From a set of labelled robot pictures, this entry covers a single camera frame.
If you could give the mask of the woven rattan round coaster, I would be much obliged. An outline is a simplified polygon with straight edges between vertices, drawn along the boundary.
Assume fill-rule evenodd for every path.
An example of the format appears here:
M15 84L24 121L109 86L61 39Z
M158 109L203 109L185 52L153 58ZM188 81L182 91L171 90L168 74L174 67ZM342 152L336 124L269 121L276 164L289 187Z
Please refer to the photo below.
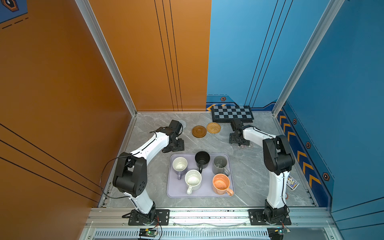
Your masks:
M209 123L207 124L207 132L211 134L218 134L221 131L221 126L218 123Z

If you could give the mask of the brown wooden round coaster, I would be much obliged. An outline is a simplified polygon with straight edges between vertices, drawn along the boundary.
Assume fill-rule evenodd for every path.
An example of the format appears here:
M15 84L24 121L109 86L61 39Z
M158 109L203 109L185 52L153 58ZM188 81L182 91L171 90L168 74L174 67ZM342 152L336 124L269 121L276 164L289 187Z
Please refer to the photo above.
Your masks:
M195 138L203 138L207 134L207 129L204 126L195 126L192 129L192 134Z

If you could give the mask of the pink cherry blossom coaster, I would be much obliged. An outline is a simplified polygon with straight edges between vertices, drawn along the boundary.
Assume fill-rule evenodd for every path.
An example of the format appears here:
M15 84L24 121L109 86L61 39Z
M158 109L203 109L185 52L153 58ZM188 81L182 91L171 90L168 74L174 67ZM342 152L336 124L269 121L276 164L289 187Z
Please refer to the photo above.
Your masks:
M244 150L244 149L252 149L252 148L253 148L253 144L250 143L249 145L238 145L237 148L238 148L238 149L241 149L241 150Z

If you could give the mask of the clear glass round coaster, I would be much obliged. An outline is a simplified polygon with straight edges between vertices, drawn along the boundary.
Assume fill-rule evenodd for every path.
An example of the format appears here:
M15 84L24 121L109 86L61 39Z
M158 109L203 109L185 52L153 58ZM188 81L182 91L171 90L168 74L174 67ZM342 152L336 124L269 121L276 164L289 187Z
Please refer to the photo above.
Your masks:
M187 123L183 120L178 120L179 123L182 124L183 128L185 129L187 127Z

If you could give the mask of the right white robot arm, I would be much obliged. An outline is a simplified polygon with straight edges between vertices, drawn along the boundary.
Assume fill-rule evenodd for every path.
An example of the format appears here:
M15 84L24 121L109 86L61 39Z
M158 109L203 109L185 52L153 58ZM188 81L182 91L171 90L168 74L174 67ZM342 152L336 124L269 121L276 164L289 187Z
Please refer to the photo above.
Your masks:
M287 181L295 164L295 155L285 135L272 135L247 125L239 119L231 121L234 131L229 143L248 146L250 142L263 148L264 164L269 171L269 193L265 201L263 221L270 224L290 225L290 209L286 203Z

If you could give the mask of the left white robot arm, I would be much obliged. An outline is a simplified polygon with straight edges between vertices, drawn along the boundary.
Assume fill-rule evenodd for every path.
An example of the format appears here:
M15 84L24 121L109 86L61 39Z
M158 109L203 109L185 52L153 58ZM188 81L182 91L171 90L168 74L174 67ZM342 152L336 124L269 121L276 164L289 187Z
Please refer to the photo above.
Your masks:
M184 140L179 138L182 132L182 123L172 120L169 126L152 131L153 136L138 149L119 155L113 186L134 204L135 209L129 214L133 220L145 225L155 221L156 204L146 191L147 166L159 152L183 151L185 149Z

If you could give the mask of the black checkered chess board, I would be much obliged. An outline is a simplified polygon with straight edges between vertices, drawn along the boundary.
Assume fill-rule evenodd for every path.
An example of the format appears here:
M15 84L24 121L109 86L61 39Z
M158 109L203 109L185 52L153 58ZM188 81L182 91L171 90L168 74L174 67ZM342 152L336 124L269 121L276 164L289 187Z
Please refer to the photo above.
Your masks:
M249 106L212 106L211 114L213 122L230 123L232 120L238 119L243 123L252 123L254 116Z

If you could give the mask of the black mug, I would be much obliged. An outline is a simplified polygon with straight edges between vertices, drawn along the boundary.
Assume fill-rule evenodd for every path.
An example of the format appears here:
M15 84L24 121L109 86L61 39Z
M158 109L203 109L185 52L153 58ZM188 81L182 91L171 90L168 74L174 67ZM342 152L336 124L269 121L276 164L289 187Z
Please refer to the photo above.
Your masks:
M205 169L208 166L210 159L211 159L211 157L210 157L209 153L207 153L205 151L200 151L200 152L196 153L195 162L197 164L197 167L198 167L200 174L202 173L203 169Z

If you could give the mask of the grey mug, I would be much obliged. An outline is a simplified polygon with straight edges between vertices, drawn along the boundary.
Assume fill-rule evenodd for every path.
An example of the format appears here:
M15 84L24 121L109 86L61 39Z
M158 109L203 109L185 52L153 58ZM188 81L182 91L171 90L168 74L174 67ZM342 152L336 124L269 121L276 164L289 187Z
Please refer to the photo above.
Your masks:
M217 156L214 158L212 171L215 175L224 174L227 177L230 176L230 171L227 168L228 161L224 156Z

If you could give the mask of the white cream mug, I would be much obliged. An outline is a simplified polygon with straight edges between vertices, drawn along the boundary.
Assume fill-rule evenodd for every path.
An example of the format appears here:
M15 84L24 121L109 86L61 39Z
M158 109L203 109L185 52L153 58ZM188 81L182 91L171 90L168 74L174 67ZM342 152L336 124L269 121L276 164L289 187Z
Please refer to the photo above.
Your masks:
M202 175L198 170L190 170L185 175L185 182L188 185L187 195L191 195L201 187Z

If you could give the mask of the orange mug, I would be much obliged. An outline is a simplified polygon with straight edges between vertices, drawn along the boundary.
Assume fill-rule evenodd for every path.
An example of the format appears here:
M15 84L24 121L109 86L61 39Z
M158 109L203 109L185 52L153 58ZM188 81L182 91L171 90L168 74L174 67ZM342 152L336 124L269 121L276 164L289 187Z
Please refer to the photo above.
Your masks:
M218 195L228 194L230 197L234 195L234 191L230 188L231 181L224 174L216 174L213 178L213 191Z

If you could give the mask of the card deck box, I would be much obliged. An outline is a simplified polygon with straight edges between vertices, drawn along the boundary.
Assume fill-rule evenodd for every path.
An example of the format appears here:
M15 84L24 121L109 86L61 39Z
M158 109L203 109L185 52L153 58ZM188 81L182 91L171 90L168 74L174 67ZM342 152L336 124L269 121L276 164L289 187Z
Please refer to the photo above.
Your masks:
M300 183L294 179L291 175L288 176L288 179L287 179L287 186L292 190L294 191L298 186L300 185Z

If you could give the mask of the left green circuit board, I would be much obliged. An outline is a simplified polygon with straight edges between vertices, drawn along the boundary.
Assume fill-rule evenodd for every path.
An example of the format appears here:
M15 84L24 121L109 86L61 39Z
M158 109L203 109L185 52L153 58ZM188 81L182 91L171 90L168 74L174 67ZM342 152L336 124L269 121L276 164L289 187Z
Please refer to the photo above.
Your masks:
M154 240L160 237L158 230L156 229L140 229L138 238L139 240Z

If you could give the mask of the green circuit board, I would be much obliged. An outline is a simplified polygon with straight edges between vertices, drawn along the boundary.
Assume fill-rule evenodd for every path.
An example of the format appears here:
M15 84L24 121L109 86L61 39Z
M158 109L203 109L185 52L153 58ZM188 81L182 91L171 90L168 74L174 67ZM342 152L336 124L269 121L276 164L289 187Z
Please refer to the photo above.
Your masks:
M270 240L283 240L284 235L291 232L289 228L268 228L267 230Z
M140 229L138 238L139 240L154 240L160 237L158 230L156 229Z

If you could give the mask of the right green circuit board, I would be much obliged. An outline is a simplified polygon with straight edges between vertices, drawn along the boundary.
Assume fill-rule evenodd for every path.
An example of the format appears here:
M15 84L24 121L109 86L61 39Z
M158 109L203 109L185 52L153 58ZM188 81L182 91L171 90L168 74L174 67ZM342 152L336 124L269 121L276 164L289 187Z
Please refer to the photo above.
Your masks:
M283 240L284 235L291 232L289 228L268 228L267 230L270 240Z

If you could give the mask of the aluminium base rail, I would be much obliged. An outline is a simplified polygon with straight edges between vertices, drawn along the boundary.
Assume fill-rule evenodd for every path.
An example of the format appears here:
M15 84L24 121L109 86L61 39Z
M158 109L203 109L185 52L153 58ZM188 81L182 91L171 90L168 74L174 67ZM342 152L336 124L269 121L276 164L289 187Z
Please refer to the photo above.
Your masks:
M165 208L152 224L129 217L130 208L92 209L81 240L139 240L140 229L156 229L154 240L270 240L268 228L289 228L283 240L341 240L342 234L325 208L291 207L291 224L268 225L261 208Z

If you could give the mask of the aluminium corner post right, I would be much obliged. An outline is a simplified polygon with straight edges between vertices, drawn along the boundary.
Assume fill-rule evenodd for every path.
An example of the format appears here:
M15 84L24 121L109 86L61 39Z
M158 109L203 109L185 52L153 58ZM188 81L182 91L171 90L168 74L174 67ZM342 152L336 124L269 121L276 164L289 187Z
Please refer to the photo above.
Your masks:
M299 81L301 75L303 74L305 68L310 62L312 56L317 50L319 44L327 33L329 27L331 26L344 2L344 0L329 1L272 110L272 115L274 117L277 117L280 110L283 108L284 103L287 101L289 95Z

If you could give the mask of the aluminium corner post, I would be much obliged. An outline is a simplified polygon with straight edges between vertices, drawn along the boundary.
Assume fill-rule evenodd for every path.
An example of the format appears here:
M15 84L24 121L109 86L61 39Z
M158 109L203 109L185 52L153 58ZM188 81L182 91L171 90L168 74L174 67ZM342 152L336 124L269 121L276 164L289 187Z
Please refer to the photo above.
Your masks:
M277 117L280 110L283 108L284 103L287 101L289 95L299 81L301 75L303 74L305 68L310 62L312 56L317 50L319 44L327 33L329 27L331 26L344 2L344 0L329 1L272 110L272 115L274 117Z
M128 91L126 83L121 75L121 72L118 68L118 65L113 57L113 54L110 50L110 47L107 43L107 40L103 34L103 31L100 27L100 24L96 18L96 15L92 9L92 6L89 1L86 0L75 0L83 19L85 20L88 29L91 32L91 35L110 71L111 76L113 77L115 84L131 114L131 116L137 116L137 109L133 103L131 95Z

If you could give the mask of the aluminium corner post left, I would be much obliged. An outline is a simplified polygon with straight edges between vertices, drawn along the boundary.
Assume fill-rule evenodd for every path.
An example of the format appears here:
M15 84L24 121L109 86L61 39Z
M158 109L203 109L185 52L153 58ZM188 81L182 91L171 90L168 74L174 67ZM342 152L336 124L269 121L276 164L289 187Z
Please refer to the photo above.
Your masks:
M137 109L133 103L131 95L128 91L126 83L121 75L121 72L118 68L118 65L113 57L113 54L110 50L110 47L107 43L107 40L103 34L103 31L100 27L100 24L96 18L96 15L92 9L92 6L89 1L86 0L75 0L83 19L85 20L88 29L91 32L91 35L110 71L111 76L113 77L115 84L131 114L131 116L137 116Z

